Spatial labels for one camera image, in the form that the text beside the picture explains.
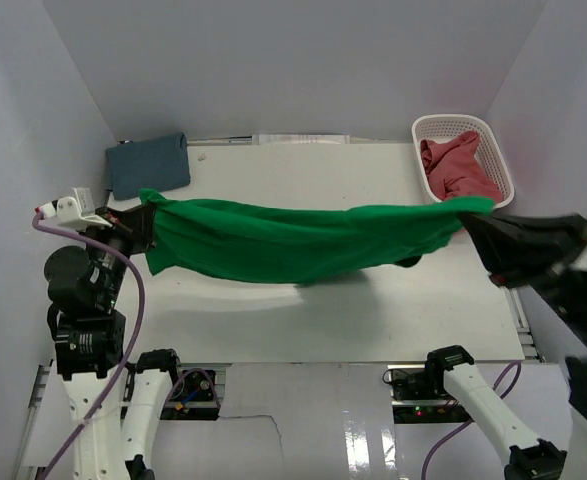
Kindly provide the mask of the green t shirt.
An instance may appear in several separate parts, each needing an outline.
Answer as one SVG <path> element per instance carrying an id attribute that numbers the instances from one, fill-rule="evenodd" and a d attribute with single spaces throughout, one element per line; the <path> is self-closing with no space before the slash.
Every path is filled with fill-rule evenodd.
<path id="1" fill-rule="evenodd" d="M 489 214 L 486 197 L 442 203 L 293 210 L 227 200 L 172 200 L 143 189 L 155 209 L 149 271 L 179 267 L 245 283 L 310 284 L 381 265 L 411 267 L 448 245 L 460 215 Z"/>

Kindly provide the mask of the pink t shirt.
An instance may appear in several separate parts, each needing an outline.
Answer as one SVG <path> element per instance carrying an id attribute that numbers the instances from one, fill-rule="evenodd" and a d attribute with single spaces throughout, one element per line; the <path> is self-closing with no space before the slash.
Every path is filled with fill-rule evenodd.
<path id="1" fill-rule="evenodd" d="M 494 203 L 503 200 L 498 185 L 475 158 L 479 144 L 479 133 L 472 130 L 445 143 L 429 139 L 420 142 L 420 157 L 428 185 L 439 200 L 469 196 L 487 197 Z"/>

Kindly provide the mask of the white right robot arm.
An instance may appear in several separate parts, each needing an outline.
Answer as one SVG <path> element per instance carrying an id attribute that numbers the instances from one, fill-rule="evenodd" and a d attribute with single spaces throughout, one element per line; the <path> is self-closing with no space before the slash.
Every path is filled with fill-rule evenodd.
<path id="1" fill-rule="evenodd" d="M 587 217 L 492 213 L 460 220 L 492 283 L 534 290 L 587 348 Z M 459 402 L 498 454 L 505 478 L 587 479 L 587 358 L 569 356 L 565 363 L 572 418 L 567 450 L 524 424 L 459 345 L 428 354 L 424 384 L 432 396 Z"/>

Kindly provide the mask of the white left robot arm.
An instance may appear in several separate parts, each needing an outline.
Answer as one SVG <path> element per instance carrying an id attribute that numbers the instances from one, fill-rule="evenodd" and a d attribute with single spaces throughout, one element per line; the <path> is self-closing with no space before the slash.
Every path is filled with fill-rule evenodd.
<path id="1" fill-rule="evenodd" d="M 46 479 L 66 453 L 75 479 L 152 479 L 153 442 L 165 402 L 184 374 L 172 349 L 129 358 L 146 305 L 132 256 L 154 246 L 153 206 L 95 208 L 81 190 L 37 208 L 36 230 L 70 239 L 45 262 L 47 324 L 72 431 L 38 473 Z"/>

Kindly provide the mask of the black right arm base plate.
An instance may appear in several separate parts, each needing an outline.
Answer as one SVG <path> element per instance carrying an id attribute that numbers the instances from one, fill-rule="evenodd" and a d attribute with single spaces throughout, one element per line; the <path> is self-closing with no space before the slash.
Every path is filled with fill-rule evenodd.
<path id="1" fill-rule="evenodd" d="M 457 424 L 470 419 L 450 395 L 437 394 L 423 369 L 388 368 L 382 382 L 391 390 L 393 419 L 399 424 Z"/>

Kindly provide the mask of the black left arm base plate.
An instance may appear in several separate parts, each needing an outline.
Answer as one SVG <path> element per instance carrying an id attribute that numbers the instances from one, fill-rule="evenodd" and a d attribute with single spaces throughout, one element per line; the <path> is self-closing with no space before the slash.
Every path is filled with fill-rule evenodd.
<path id="1" fill-rule="evenodd" d="M 212 369 L 191 372 L 162 410 L 161 420 L 215 421 L 219 418 L 216 392 L 216 372 Z"/>

